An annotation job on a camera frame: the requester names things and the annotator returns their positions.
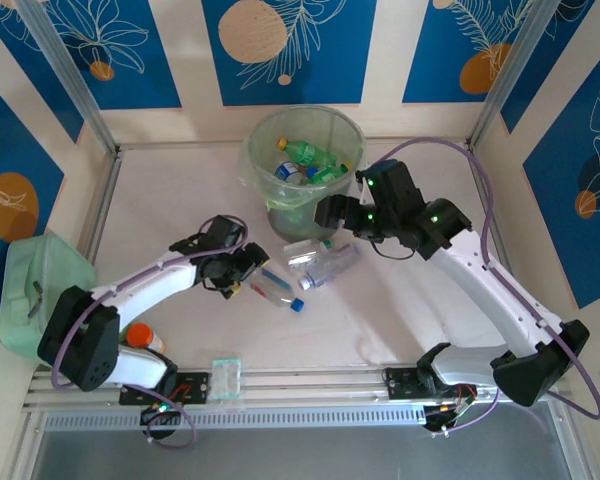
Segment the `blue bottle cap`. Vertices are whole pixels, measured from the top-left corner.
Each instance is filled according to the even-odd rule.
[[[304,302],[299,298],[295,298],[293,302],[291,302],[291,310],[294,312],[299,312],[304,308]]]

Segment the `small plastic box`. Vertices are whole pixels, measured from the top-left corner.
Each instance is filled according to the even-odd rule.
[[[9,350],[37,358],[38,343],[60,294],[77,285],[90,290],[96,271],[54,233],[9,246],[0,301],[0,341]]]

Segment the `black cable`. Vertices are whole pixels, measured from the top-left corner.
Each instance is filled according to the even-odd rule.
[[[389,255],[385,255],[380,250],[378,250],[378,247],[376,246],[375,242],[370,242],[370,243],[371,243],[371,247],[373,248],[374,252],[376,252],[382,258],[388,258],[389,260],[409,260],[410,258],[413,258],[413,256],[416,254],[416,251],[412,248],[411,253],[409,255],[407,255],[406,257],[391,257]]]

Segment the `beige circle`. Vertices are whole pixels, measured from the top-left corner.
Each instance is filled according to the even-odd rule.
[[[433,0],[433,6],[439,10],[449,8],[455,0]]]
[[[16,9],[16,4],[14,3],[15,0],[0,0],[0,4],[10,8],[11,10],[15,10]],[[38,0],[38,3],[42,3],[42,2],[48,2],[49,0]]]
[[[271,60],[287,44],[284,20],[261,0],[240,0],[218,24],[220,43],[231,58],[242,63]]]
[[[287,75],[286,73],[284,73],[278,77],[278,83],[280,85],[282,85],[283,87],[287,86],[291,83],[291,77],[289,75]]]

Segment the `orange circle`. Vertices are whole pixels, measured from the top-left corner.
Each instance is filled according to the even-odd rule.
[[[19,173],[0,174],[0,238],[7,243],[31,237],[38,225],[38,195]]]
[[[115,75],[111,65],[101,62],[100,60],[96,60],[89,65],[89,71],[91,72],[91,75],[96,77],[98,80],[102,80],[103,82],[108,82]]]
[[[596,213],[596,196],[589,190],[583,190],[576,197],[576,212],[585,220]]]
[[[287,74],[282,74],[282,75],[280,75],[278,77],[278,83],[280,85],[282,85],[283,87],[287,86],[287,85],[290,85],[291,84],[291,77],[289,75],[287,75]]]
[[[510,43],[498,43],[489,50],[476,53],[462,67],[460,88],[465,93],[478,95],[491,90],[496,75],[511,50]]]

